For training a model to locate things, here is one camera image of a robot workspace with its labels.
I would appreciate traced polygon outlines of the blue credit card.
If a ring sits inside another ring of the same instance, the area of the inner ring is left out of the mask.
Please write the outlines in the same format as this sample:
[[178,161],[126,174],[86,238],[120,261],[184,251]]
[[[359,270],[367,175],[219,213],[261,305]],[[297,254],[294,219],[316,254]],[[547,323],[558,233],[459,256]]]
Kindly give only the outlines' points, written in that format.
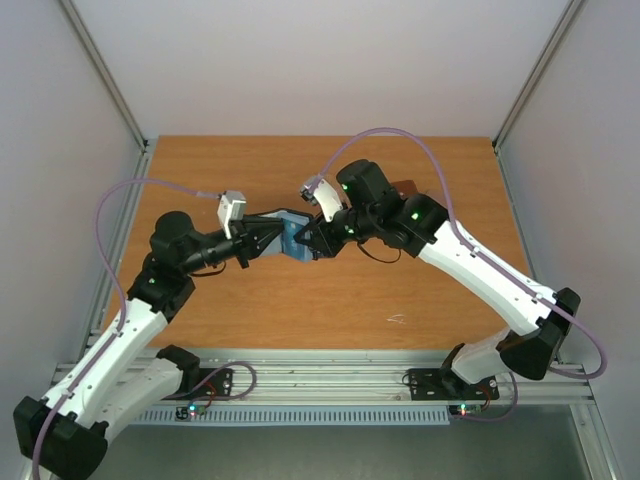
[[283,220],[284,227],[281,234],[282,253],[300,262],[310,262],[312,260],[311,251],[306,245],[295,239],[295,236],[307,225],[309,218],[288,211],[284,211],[280,218]]

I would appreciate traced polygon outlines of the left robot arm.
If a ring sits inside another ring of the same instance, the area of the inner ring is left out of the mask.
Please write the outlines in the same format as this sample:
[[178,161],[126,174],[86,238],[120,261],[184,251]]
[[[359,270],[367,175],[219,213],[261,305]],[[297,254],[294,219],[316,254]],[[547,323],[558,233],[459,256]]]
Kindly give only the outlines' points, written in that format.
[[212,233],[171,211],[156,222],[151,251],[112,323],[75,367],[42,398],[24,397],[13,412],[21,453],[31,476],[87,479],[110,443],[144,410],[162,400],[192,399],[208,381],[195,354],[162,348],[126,383],[120,381],[147,344],[162,332],[195,290],[195,278],[235,258],[242,267],[277,251],[282,219],[248,215]]

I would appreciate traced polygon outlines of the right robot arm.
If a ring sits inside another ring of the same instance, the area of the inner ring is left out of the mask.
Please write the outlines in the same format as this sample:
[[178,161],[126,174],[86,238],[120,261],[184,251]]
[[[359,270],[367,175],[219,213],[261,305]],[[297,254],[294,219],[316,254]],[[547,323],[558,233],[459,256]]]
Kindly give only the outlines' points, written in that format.
[[567,318],[580,304],[576,292],[540,285],[485,251],[441,203],[423,193],[405,193],[375,162],[354,161],[337,180],[344,198],[319,176],[301,187],[301,197],[321,211],[296,234],[298,243],[320,258],[334,258],[349,242],[378,238],[448,274],[505,321],[504,330],[461,343],[446,357],[435,383],[449,398],[502,373],[534,381],[545,377],[569,333]]

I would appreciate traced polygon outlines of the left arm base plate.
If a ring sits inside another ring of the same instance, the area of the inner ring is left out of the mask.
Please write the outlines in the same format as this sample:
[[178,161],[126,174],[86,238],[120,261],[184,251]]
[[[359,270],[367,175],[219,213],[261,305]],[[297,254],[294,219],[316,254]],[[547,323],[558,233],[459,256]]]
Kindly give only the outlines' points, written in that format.
[[226,397],[231,394],[233,369],[199,368],[198,371],[184,373],[176,392],[164,397],[164,400],[187,401],[213,396]]

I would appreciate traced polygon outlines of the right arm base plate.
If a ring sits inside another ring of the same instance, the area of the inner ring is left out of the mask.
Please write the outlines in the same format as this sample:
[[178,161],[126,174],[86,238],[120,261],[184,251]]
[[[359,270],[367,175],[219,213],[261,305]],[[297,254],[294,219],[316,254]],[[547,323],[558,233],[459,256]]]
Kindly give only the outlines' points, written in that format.
[[493,401],[500,398],[494,377],[488,377],[476,384],[468,384],[439,368],[412,368],[405,372],[402,381],[409,388],[413,401]]

